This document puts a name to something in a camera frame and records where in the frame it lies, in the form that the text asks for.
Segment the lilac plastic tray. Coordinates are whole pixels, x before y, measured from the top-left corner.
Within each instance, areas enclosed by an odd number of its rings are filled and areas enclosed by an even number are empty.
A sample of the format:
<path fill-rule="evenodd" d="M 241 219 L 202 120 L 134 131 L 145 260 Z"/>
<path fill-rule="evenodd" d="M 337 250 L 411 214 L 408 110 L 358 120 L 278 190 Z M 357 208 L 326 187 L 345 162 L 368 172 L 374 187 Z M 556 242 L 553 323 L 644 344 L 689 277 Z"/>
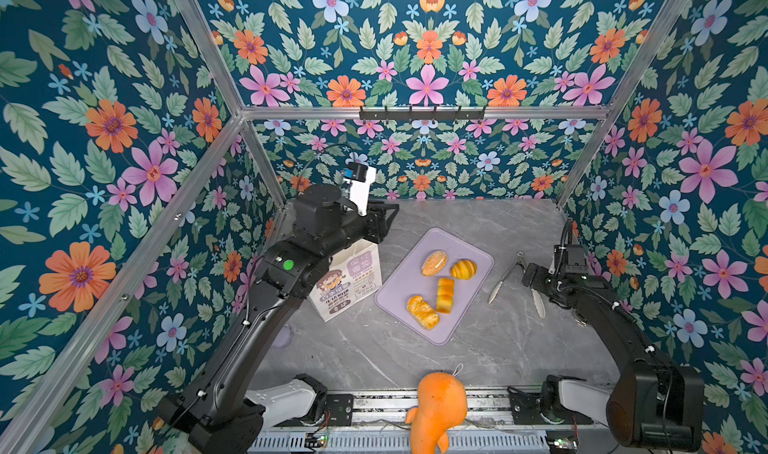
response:
<path fill-rule="evenodd" d="M 442 314 L 436 327 L 427 330 L 407 311 L 407 301 L 420 295 L 429 304 L 437 300 L 438 280 L 450 276 L 446 268 L 434 276 L 421 274 L 420 266 L 429 254 L 443 251 L 447 254 L 449 266 L 461 260 L 470 260 L 477 264 L 478 273 L 470 280 L 457 280 L 454 286 L 454 306 L 449 314 Z M 415 333 L 421 335 L 436 346 L 447 344 L 473 299 L 480 292 L 482 285 L 494 267 L 493 257 L 485 251 L 457 238 L 439 228 L 427 231 L 401 264 L 388 277 L 375 294 L 376 305 L 399 320 Z"/>

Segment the lilac oval pad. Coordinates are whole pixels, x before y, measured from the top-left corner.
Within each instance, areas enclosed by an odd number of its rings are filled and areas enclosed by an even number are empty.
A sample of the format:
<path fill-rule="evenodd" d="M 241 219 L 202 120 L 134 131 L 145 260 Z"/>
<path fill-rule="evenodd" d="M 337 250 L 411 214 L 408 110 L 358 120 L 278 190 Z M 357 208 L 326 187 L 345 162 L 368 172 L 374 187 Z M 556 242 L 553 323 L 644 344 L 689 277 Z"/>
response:
<path fill-rule="evenodd" d="M 293 331 L 290 326 L 283 326 L 271 344 L 271 349 L 281 350 L 290 345 L 293 339 Z"/>

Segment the orange plush whale toy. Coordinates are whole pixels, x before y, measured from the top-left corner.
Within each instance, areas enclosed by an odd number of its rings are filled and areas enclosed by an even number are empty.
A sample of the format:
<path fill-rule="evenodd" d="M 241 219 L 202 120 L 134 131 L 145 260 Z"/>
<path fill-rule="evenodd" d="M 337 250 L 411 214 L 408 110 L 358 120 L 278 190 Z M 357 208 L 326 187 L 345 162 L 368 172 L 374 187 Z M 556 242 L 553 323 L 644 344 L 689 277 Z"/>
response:
<path fill-rule="evenodd" d="M 468 413 L 464 385 L 451 374 L 430 373 L 418 385 L 417 401 L 405 417 L 411 452 L 446 453 L 450 448 L 448 431 L 461 425 Z"/>

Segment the white printed paper bag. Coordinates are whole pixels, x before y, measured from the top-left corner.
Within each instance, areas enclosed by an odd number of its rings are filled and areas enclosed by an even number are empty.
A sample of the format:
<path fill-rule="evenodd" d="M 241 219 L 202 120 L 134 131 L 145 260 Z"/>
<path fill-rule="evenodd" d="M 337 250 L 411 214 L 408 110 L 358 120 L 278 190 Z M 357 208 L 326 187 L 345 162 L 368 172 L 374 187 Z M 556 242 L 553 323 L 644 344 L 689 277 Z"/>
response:
<path fill-rule="evenodd" d="M 321 319 L 329 322 L 382 285 L 378 245 L 359 240 L 333 257 L 329 271 L 315 283 L 309 300 Z"/>

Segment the striped round fake bread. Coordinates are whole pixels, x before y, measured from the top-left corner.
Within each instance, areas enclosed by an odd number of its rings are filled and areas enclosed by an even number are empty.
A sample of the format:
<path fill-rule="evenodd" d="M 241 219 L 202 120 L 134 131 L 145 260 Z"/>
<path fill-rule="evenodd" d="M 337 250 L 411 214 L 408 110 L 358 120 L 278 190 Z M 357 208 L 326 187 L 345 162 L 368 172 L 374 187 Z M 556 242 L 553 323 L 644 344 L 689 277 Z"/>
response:
<path fill-rule="evenodd" d="M 456 280 L 470 280 L 477 272 L 477 264 L 469 259 L 457 261 L 450 269 L 450 275 Z"/>

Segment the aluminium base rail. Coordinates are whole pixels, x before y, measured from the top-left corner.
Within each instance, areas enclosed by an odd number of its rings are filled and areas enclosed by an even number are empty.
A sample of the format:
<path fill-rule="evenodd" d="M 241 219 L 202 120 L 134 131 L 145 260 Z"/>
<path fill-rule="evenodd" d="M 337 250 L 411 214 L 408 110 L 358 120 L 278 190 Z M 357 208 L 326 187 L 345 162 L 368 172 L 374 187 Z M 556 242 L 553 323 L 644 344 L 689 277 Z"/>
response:
<path fill-rule="evenodd" d="M 607 427 L 529 386 L 331 391 L 252 453 L 616 453 Z"/>

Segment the sesame oval fake bread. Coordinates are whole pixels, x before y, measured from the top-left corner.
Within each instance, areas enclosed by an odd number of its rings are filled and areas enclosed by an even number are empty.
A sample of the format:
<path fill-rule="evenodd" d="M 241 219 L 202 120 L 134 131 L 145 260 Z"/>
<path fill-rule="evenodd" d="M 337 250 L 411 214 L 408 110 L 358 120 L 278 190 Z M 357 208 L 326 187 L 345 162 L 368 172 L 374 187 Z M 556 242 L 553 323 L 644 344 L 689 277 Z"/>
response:
<path fill-rule="evenodd" d="M 448 254 L 445 251 L 433 251 L 424 260 L 421 267 L 421 274 L 425 277 L 436 276 L 447 265 L 447 262 Z"/>

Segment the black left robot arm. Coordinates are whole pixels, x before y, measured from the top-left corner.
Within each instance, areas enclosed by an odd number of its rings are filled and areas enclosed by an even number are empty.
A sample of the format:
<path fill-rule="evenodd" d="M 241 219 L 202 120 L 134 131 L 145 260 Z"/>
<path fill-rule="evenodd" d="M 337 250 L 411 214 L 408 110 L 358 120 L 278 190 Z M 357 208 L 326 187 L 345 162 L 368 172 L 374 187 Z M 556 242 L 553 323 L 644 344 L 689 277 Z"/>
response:
<path fill-rule="evenodd" d="M 313 185 L 299 195 L 292 232 L 273 244 L 248 282 L 245 306 L 197 376 L 165 397 L 158 415 L 186 435 L 192 453 L 245 453 L 264 429 L 320 420 L 327 389 L 302 374 L 265 390 L 249 385 L 279 331 L 330 271 L 333 257 L 360 240 L 379 244 L 398 204 L 352 201 L 340 188 Z"/>

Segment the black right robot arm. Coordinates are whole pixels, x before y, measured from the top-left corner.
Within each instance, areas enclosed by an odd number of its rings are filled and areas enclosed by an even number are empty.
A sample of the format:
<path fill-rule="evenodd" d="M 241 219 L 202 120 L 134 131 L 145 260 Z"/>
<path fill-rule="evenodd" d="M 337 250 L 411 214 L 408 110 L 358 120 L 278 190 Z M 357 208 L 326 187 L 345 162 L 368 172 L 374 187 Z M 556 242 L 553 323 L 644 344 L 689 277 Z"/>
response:
<path fill-rule="evenodd" d="M 590 274 L 584 249 L 564 225 L 551 267 L 528 264 L 522 283 L 594 329 L 619 370 L 610 391 L 550 375 L 539 409 L 550 421 L 579 413 L 609 428 L 621 446 L 695 452 L 703 440 L 704 381 L 657 349 L 604 278 Z"/>

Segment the black hook rail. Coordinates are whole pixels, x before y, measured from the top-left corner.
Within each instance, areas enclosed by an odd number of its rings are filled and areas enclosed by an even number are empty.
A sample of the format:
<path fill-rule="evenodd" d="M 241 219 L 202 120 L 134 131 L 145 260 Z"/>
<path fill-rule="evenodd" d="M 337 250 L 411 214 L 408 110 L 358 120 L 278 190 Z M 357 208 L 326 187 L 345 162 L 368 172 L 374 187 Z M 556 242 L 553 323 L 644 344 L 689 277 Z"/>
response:
<path fill-rule="evenodd" d="M 485 108 L 464 107 L 377 107 L 360 108 L 358 116 L 360 120 L 395 121 L 398 123 L 411 121 L 474 121 L 485 118 Z"/>

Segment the segmented loaf fake bread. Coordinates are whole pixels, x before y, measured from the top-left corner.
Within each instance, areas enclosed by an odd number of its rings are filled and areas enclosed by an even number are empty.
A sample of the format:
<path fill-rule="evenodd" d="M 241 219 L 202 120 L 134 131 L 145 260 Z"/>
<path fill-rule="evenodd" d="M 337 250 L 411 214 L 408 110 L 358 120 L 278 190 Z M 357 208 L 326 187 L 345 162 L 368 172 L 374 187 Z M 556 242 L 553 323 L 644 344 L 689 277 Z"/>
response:
<path fill-rule="evenodd" d="M 438 280 L 436 311 L 440 314 L 450 314 L 454 306 L 455 283 L 451 278 Z"/>

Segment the twisted glazed fake bread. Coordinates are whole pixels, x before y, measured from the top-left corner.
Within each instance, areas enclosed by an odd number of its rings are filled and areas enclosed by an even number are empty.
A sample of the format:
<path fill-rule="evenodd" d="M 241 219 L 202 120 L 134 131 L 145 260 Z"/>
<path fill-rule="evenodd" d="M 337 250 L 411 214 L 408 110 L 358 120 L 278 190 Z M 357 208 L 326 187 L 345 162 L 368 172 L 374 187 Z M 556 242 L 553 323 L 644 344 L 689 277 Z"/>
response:
<path fill-rule="evenodd" d="M 434 329 L 440 322 L 439 314 L 422 296 L 411 297 L 406 304 L 406 309 L 414 320 L 427 331 Z"/>

